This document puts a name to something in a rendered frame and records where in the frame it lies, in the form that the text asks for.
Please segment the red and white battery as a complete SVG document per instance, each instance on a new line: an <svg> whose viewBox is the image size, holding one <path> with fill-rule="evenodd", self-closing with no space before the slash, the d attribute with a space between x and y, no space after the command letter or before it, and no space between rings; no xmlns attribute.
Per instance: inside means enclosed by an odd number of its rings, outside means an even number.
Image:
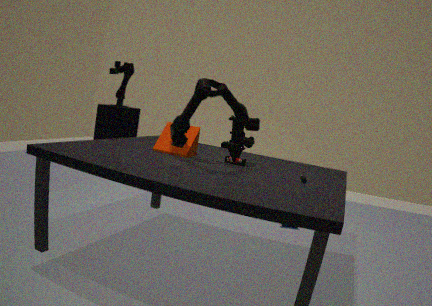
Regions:
<svg viewBox="0 0 432 306"><path fill-rule="evenodd" d="M231 157L229 157L229 161L233 162ZM238 162L242 162L242 159L236 158L235 163L238 163Z"/></svg>

